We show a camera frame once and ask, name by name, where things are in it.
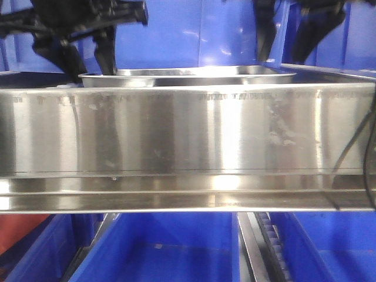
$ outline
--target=blue crate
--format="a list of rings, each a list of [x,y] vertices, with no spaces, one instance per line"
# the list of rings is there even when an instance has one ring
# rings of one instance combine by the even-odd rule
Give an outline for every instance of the blue crate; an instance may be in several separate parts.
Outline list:
[[[239,281],[233,213],[121,214],[74,281]]]
[[[373,212],[272,213],[295,282],[376,281]]]
[[[51,216],[4,254],[12,263],[6,267],[14,267],[6,282],[60,281],[78,249],[91,243],[102,219],[101,214]]]

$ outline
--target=brushed metal surface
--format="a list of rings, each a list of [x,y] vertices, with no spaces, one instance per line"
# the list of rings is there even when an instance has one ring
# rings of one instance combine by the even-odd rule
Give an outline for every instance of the brushed metal surface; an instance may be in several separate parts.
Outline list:
[[[295,73],[254,65],[120,69],[117,74],[83,74],[79,77],[85,87],[155,87],[291,83]]]
[[[0,90],[0,176],[331,173],[373,83]],[[338,174],[361,174],[368,128]]]
[[[0,90],[0,212],[369,209],[374,89]]]

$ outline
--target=metal tray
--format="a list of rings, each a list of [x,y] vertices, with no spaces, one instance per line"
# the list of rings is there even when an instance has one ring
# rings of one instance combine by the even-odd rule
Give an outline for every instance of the metal tray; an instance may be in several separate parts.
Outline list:
[[[264,66],[204,66],[177,69],[120,69],[116,76],[80,75],[85,87],[156,87],[291,83],[295,73]]]

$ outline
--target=black cable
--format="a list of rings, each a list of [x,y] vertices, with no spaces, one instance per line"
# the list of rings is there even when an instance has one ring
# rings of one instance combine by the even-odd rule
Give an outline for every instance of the black cable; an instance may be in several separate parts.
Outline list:
[[[371,119],[370,119],[370,138],[365,148],[364,162],[363,162],[363,181],[367,197],[370,201],[371,207],[376,211],[375,194],[372,190],[371,184],[371,162],[373,157],[374,146],[376,142],[376,96],[371,106]]]
[[[360,134],[362,133],[362,131],[365,128],[365,126],[367,125],[367,123],[370,121],[371,115],[372,115],[372,112],[367,113],[364,116],[363,120],[360,122],[360,124],[359,124],[357,130],[355,131],[354,135],[352,136],[350,141],[347,143],[345,149],[343,149],[340,157],[338,158],[337,162],[335,163],[333,173],[337,173],[338,170],[340,169],[342,162],[344,161],[346,155],[348,154],[350,149],[353,147],[355,142],[358,140]]]

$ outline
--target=black mechanical part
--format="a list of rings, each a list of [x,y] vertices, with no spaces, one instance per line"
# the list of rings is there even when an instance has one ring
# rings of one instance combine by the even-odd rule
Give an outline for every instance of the black mechanical part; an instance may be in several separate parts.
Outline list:
[[[79,82],[79,74],[87,72],[77,48],[73,45],[62,45],[59,40],[51,36],[34,35],[32,48],[36,54],[69,74],[74,82]]]
[[[276,0],[253,0],[256,19],[257,60],[266,61],[277,34],[274,24],[274,5]]]
[[[115,75],[115,26],[110,26],[99,30],[97,35],[93,36],[96,43],[95,58],[99,64],[100,70],[104,75]]]
[[[296,33],[292,56],[296,63],[304,63],[313,49],[345,20],[344,2],[334,6],[311,6]]]
[[[29,32],[33,50],[78,82],[85,64],[72,42],[93,37],[95,57],[104,74],[114,75],[117,24],[147,24],[143,1],[121,0],[32,0],[33,8],[0,15],[0,38]]]

